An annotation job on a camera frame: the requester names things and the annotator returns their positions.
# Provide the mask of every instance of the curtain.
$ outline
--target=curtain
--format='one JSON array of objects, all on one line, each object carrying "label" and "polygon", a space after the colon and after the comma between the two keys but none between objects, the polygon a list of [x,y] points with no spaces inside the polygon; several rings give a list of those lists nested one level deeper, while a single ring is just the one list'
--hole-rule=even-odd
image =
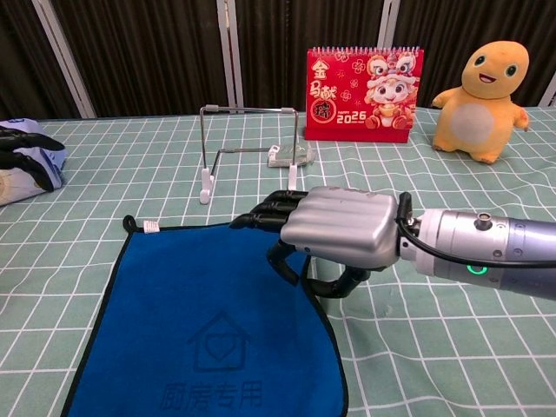
[{"label": "curtain", "polygon": [[0,1],[0,120],[79,117],[30,0]]},{"label": "curtain", "polygon": [[521,106],[536,106],[556,71],[554,22],[553,0],[402,0],[394,45],[424,47],[417,105],[429,107],[442,90],[461,85],[461,71],[481,45],[520,42],[530,63],[512,99]]},{"label": "curtain", "polygon": [[228,104],[215,1],[52,3],[98,116]]},{"label": "curtain", "polygon": [[305,109],[307,49],[375,46],[382,0],[235,0],[243,102]]}]

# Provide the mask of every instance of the stuffed toy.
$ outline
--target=stuffed toy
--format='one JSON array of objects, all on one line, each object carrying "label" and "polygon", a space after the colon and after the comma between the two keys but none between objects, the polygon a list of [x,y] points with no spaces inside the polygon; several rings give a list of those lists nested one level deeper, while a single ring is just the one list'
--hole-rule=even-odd
[{"label": "stuffed toy", "polygon": [[440,112],[433,148],[462,150],[475,161],[494,163],[513,127],[527,131],[529,117],[512,103],[529,66],[529,54],[516,42],[498,41],[476,50],[461,75],[461,86],[438,94]]}]

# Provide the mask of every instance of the black robotic finger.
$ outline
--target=black robotic finger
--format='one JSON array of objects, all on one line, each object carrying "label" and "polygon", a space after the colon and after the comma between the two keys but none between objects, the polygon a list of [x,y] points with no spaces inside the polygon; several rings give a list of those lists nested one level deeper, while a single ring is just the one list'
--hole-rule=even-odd
[{"label": "black robotic finger", "polygon": [[282,226],[288,221],[288,215],[247,213],[236,217],[230,228],[258,228],[265,232],[279,233]]},{"label": "black robotic finger", "polygon": [[281,189],[268,195],[265,202],[299,202],[307,196],[307,191],[294,191],[291,189]]},{"label": "black robotic finger", "polygon": [[298,202],[283,202],[283,201],[270,201],[262,202],[256,205],[251,213],[255,214],[271,214],[271,215],[288,215],[297,209]]}]

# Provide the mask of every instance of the blue cloth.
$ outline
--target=blue cloth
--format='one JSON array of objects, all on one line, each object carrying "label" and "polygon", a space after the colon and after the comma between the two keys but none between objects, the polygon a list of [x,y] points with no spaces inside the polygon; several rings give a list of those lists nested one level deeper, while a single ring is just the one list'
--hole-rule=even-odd
[{"label": "blue cloth", "polygon": [[[340,416],[334,334],[278,235],[226,225],[129,235],[63,415]],[[308,258],[288,263],[307,273]]]}]

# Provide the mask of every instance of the table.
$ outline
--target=table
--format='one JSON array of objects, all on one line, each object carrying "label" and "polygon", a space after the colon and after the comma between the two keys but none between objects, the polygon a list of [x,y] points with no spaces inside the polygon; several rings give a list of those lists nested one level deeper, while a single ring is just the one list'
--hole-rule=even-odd
[{"label": "table", "polygon": [[[499,162],[439,154],[438,111],[417,109],[408,144],[313,142],[298,189],[336,185],[414,196],[423,209],[556,221],[556,109],[527,109]],[[293,118],[207,116],[208,160],[226,147],[290,144]],[[67,185],[0,208],[0,415],[59,415],[131,214],[162,227],[228,222],[284,189],[264,154],[223,155],[199,203],[195,116],[44,121],[69,157]],[[316,260],[311,274],[341,267]],[[338,339],[349,416],[556,414],[556,303],[417,275],[399,261],[347,299],[322,301]]]}]

